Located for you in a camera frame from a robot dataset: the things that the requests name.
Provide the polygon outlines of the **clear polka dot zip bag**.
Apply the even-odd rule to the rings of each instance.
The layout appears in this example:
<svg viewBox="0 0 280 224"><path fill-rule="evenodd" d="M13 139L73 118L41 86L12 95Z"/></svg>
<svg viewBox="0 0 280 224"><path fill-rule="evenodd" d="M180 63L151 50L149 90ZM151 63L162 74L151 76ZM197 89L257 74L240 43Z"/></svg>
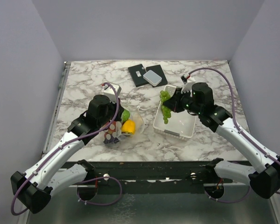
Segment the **clear polka dot zip bag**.
<svg viewBox="0 0 280 224"><path fill-rule="evenodd" d="M145 122L140 114L140 106L123 105L120 121L114 121L103 134L103 143L107 146L120 141L136 138L144 131Z"/></svg>

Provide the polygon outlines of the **green toy citrus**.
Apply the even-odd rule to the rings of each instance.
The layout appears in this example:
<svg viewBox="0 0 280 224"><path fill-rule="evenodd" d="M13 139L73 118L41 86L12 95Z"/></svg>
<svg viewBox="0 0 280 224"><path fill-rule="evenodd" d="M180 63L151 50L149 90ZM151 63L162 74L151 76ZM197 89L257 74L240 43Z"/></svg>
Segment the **green toy citrus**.
<svg viewBox="0 0 280 224"><path fill-rule="evenodd" d="M125 109L121 115L122 122L125 123L127 120L129 120L129 118L130 118L130 112L127 109Z"/></svg>

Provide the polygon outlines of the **red yellow toy fruit cluster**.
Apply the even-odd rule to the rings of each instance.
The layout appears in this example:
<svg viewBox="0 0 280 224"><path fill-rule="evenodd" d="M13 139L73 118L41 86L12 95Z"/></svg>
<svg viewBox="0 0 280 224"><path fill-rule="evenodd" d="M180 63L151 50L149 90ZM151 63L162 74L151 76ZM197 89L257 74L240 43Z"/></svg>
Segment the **red yellow toy fruit cluster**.
<svg viewBox="0 0 280 224"><path fill-rule="evenodd" d="M105 133L109 133L113 135L113 137L116 137L116 128L114 125L111 125L108 129L105 130Z"/></svg>

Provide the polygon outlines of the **purple toy eggplant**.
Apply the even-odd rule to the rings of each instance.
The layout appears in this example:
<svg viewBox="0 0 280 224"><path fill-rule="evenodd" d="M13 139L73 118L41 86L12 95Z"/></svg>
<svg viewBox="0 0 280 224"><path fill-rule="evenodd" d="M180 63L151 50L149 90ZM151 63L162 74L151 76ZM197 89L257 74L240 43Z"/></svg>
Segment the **purple toy eggplant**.
<svg viewBox="0 0 280 224"><path fill-rule="evenodd" d="M104 141L103 143L105 145L108 145L108 144L117 144L119 143L119 138L117 137L113 137L113 135L109 134L109 133L105 133L104 134Z"/></svg>

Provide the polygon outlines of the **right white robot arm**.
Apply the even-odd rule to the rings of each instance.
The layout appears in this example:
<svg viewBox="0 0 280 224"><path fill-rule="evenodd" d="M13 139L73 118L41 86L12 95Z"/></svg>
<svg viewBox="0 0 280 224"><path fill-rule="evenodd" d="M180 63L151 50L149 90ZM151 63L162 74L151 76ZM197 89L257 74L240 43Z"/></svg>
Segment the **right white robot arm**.
<svg viewBox="0 0 280 224"><path fill-rule="evenodd" d="M249 185L262 198L269 199L280 189L280 156L255 140L241 128L234 115L214 103L213 91L206 83L195 83L192 90L177 88L162 105L172 112L187 111L198 116L200 122L231 143L251 164L244 166L215 159L205 170L209 182L220 178Z"/></svg>

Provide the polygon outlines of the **green toy grapes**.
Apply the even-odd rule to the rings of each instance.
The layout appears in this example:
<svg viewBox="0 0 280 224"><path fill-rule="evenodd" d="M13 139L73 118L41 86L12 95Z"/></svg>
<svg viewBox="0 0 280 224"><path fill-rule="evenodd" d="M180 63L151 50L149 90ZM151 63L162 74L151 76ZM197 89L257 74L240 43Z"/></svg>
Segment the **green toy grapes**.
<svg viewBox="0 0 280 224"><path fill-rule="evenodd" d="M163 103L171 98L168 91L160 91L160 102L161 102L161 112L163 115L164 124L168 123L168 119L171 118L171 110L166 107Z"/></svg>

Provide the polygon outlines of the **yellow toy bell pepper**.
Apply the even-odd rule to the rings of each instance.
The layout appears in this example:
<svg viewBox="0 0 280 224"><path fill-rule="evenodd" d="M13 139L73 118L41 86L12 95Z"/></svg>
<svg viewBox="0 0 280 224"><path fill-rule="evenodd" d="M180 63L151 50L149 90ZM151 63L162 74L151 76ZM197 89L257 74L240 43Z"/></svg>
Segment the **yellow toy bell pepper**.
<svg viewBox="0 0 280 224"><path fill-rule="evenodd" d="M136 124L133 120L127 120L121 127L123 134L134 135L136 132Z"/></svg>

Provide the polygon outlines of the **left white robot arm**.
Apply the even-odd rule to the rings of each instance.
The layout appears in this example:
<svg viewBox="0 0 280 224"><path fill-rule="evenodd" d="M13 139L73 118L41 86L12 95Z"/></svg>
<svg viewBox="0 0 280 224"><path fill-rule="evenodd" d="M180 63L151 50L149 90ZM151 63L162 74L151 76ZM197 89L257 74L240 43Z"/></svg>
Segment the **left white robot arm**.
<svg viewBox="0 0 280 224"><path fill-rule="evenodd" d="M85 160L63 172L59 169L100 132L114 121L120 121L123 111L118 94L113 98L101 94L94 96L88 109L71 122L59 142L43 158L25 172L12 174L11 213L15 216L22 214L14 210L16 200L25 206L25 210L36 214L47 206L53 195L70 185L100 180L95 168Z"/></svg>

